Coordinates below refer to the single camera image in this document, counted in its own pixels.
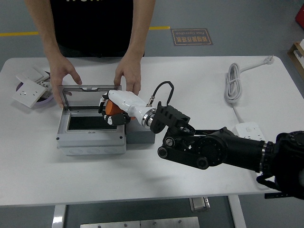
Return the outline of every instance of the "gray electrical box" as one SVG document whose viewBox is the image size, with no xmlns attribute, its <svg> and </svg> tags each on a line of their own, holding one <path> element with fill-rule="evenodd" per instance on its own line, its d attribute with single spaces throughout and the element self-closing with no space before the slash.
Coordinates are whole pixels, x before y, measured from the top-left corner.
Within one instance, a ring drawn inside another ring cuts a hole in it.
<svg viewBox="0 0 304 228">
<path fill-rule="evenodd" d="M 63 111 L 57 147 L 65 155 L 118 154 L 126 152 L 125 125 L 111 126 L 98 113 L 100 98 L 115 85 L 61 85 Z"/>
</svg>

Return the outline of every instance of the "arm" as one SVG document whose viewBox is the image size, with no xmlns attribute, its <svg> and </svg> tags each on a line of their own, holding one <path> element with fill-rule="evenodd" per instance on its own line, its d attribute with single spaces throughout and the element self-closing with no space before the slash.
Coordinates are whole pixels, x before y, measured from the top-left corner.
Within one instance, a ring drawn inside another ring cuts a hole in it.
<svg viewBox="0 0 304 228">
<path fill-rule="evenodd" d="M 151 23 L 155 0 L 133 1 L 133 26 L 128 50 L 116 72 L 114 84 L 120 85 L 121 77 L 126 79 L 126 90 L 138 95 L 141 89 L 141 59 Z"/>
<path fill-rule="evenodd" d="M 41 36 L 44 52 L 49 62 L 51 84 L 54 99 L 59 106 L 62 101 L 57 89 L 57 85 L 62 84 L 63 78 L 70 74 L 77 84 L 81 84 L 81 79 L 75 71 L 74 66 L 61 53 L 56 41 L 54 22 L 51 4 L 49 0 L 25 0 L 31 17 Z"/>
</svg>

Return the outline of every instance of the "gray floor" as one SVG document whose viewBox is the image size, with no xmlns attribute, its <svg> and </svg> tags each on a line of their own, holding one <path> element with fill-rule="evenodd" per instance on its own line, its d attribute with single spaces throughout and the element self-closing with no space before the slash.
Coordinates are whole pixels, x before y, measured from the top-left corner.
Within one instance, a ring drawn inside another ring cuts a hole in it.
<svg viewBox="0 0 304 228">
<path fill-rule="evenodd" d="M 0 3 L 0 33 L 36 31 L 23 1 Z M 303 3 L 304 0 L 159 0 L 152 26 L 207 28 L 213 45 L 176 47 L 170 30 L 153 30 L 148 34 L 145 56 L 275 55 L 281 58 L 304 97 L 304 81 L 286 54 L 293 42 L 304 38 L 304 29 L 295 22 Z M 39 36 L 0 37 L 0 67 L 12 57 L 44 57 Z M 186 216 L 198 216 L 204 228 L 233 227 L 227 198 L 209 200 L 211 211 L 203 213 L 191 213 L 188 199 L 71 205 L 67 208 L 66 227 Z M 248 228 L 304 227 L 302 200 L 247 195 L 240 196 L 240 202 Z M 0 208 L 0 228 L 51 227 L 53 211 L 53 206 Z"/>
</svg>

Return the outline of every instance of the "white robotic hand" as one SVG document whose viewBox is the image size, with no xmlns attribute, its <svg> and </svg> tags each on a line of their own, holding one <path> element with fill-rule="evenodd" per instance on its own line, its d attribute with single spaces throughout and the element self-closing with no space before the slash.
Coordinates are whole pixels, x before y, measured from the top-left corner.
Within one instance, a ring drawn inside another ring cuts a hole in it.
<svg viewBox="0 0 304 228">
<path fill-rule="evenodd" d="M 110 90 L 100 99 L 99 112 L 102 112 L 102 108 L 107 100 L 110 100 L 111 102 L 107 102 L 106 104 L 104 117 L 110 125 L 125 124 L 124 119 L 128 116 L 135 117 L 140 125 L 145 128 L 150 128 L 156 108 L 148 106 L 134 93 L 121 90 Z"/>
</svg>

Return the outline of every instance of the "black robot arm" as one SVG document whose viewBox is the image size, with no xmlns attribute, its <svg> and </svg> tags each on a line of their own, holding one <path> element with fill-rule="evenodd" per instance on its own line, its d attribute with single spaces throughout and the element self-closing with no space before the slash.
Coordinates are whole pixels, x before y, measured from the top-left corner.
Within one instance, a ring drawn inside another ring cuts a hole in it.
<svg viewBox="0 0 304 228">
<path fill-rule="evenodd" d="M 158 155 L 198 169 L 221 163 L 263 174 L 257 182 L 304 200 L 304 131 L 281 133 L 276 142 L 239 138 L 226 127 L 195 130 L 190 118 L 172 106 L 158 103 L 150 129 L 168 130 Z M 275 182 L 266 180 L 275 176 Z"/>
</svg>

